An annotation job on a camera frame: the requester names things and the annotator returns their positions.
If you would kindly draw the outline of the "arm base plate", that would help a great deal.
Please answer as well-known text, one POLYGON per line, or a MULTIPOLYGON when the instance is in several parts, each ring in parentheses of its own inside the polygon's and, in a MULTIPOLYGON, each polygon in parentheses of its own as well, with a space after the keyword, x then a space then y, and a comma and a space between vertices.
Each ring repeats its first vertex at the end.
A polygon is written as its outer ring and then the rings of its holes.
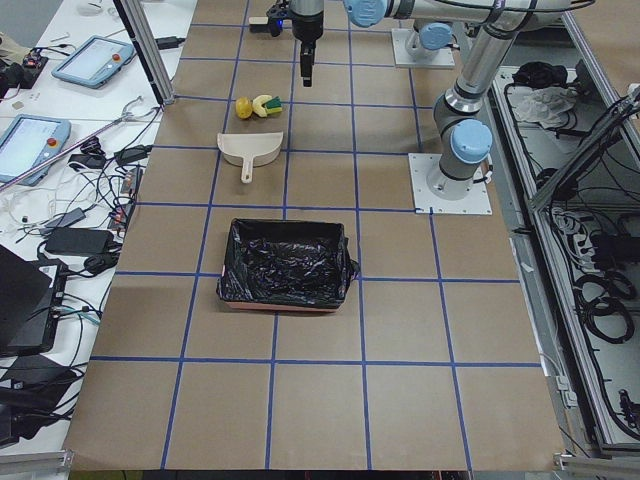
POLYGON ((395 66, 399 68, 453 69, 452 29, 446 23, 428 23, 418 30, 391 31, 395 66))
POLYGON ((408 155, 414 211, 436 215, 491 215, 481 167, 467 180, 452 180, 440 170, 440 154, 408 155))

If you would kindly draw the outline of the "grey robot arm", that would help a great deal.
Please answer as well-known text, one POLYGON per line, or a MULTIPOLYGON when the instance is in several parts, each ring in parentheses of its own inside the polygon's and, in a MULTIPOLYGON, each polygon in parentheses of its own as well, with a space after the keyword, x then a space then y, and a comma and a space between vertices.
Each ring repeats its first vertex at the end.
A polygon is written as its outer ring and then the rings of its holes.
POLYGON ((433 55, 447 48, 453 40, 452 25, 416 19, 406 41, 407 52, 413 57, 433 55))
POLYGON ((452 146, 454 134, 469 125, 478 140, 491 131, 476 119, 498 67, 522 31, 538 30, 563 13, 591 6, 591 1, 345 1, 349 21, 369 28, 384 18, 467 22, 479 27, 464 67, 455 83, 434 106, 434 121, 442 143, 438 170, 456 183, 471 179, 488 155, 464 159, 452 146))

